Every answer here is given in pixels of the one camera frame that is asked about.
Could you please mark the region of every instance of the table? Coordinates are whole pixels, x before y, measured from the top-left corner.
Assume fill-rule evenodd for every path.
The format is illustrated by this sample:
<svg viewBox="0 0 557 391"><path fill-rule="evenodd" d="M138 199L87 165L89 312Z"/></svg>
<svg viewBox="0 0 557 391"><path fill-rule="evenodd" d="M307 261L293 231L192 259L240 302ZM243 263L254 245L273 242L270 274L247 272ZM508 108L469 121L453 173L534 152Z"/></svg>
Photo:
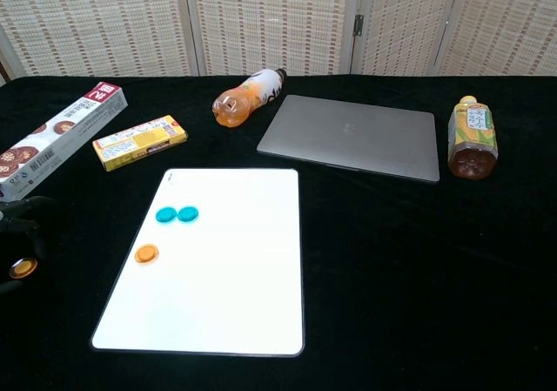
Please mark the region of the table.
<svg viewBox="0 0 557 391"><path fill-rule="evenodd" d="M0 151L102 78L0 88ZM187 143L107 173L88 143L34 192L64 204L57 246L0 297L2 389L555 389L557 78L288 78L231 130L213 99L242 77L105 78L130 106L105 136L171 114ZM427 185L256 153L285 94L430 111L440 177ZM491 106L500 160L481 182L446 166L453 105ZM295 359L94 353L89 339L170 167L299 171L305 351Z"/></svg>

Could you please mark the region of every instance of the silver laptop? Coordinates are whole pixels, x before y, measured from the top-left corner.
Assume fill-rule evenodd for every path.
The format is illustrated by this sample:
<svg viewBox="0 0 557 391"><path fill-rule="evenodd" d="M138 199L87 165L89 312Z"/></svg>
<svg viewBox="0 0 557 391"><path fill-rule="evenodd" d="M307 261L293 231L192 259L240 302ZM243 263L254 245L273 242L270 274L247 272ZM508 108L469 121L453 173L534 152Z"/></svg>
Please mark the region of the silver laptop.
<svg viewBox="0 0 557 391"><path fill-rule="evenodd" d="M289 95L258 152L439 181L433 114Z"/></svg>

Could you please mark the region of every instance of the woven panel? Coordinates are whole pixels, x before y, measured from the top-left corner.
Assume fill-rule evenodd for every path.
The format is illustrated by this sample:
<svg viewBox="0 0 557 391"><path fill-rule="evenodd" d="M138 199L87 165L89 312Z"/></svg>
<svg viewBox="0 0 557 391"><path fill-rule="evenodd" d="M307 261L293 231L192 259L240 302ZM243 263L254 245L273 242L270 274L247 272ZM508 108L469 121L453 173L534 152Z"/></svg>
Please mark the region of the woven panel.
<svg viewBox="0 0 557 391"><path fill-rule="evenodd" d="M196 0L207 74L339 72L346 0Z"/></svg>
<svg viewBox="0 0 557 391"><path fill-rule="evenodd" d="M453 0L372 0L362 12L367 33L362 36L365 74L424 76L437 53Z"/></svg>
<svg viewBox="0 0 557 391"><path fill-rule="evenodd" d="M557 75L557 0L464 0L443 75Z"/></svg>
<svg viewBox="0 0 557 391"><path fill-rule="evenodd" d="M28 75L190 74L177 0L0 0Z"/></svg>

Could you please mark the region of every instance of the cardboard box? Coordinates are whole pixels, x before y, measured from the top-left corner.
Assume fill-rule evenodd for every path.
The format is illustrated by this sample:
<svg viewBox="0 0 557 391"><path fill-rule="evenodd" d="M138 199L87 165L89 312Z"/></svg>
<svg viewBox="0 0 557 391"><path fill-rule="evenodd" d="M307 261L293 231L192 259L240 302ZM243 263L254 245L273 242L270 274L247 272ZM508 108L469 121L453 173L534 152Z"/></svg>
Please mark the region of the cardboard box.
<svg viewBox="0 0 557 391"><path fill-rule="evenodd" d="M22 199L127 106L122 88L91 91L0 155L0 201Z"/></svg>
<svg viewBox="0 0 557 391"><path fill-rule="evenodd" d="M188 134L167 115L93 141L104 169L109 172L154 152L183 143Z"/></svg>

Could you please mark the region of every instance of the bottle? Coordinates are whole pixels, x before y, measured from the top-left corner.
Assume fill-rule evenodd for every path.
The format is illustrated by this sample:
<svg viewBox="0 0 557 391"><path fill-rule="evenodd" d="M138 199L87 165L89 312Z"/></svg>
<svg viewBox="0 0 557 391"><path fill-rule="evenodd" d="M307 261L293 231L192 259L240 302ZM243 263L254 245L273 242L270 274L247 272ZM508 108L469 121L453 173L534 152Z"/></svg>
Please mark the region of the bottle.
<svg viewBox="0 0 557 391"><path fill-rule="evenodd" d="M475 97L463 97L449 121L449 169L461 178L483 179L498 155L491 111Z"/></svg>
<svg viewBox="0 0 557 391"><path fill-rule="evenodd" d="M221 93L212 104L217 122L226 127L242 124L253 111L279 95L285 79L286 72L282 69L263 69L240 86Z"/></svg>

